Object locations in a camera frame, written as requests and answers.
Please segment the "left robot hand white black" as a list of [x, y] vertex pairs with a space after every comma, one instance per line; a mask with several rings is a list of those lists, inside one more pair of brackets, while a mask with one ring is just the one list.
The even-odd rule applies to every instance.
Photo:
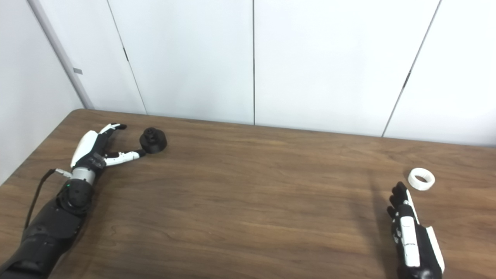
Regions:
[[126, 125], [110, 123], [100, 132], [90, 130], [79, 141], [70, 164], [71, 170], [84, 168], [97, 173], [105, 167], [119, 165], [145, 157], [145, 150], [107, 153], [106, 148], [112, 134]]

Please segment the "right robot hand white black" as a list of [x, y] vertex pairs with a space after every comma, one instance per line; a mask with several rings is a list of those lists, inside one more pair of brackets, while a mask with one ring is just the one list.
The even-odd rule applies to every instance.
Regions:
[[444, 258], [432, 227], [422, 226], [411, 198], [403, 182], [391, 190], [391, 233], [399, 264], [399, 279], [441, 279], [445, 271]]

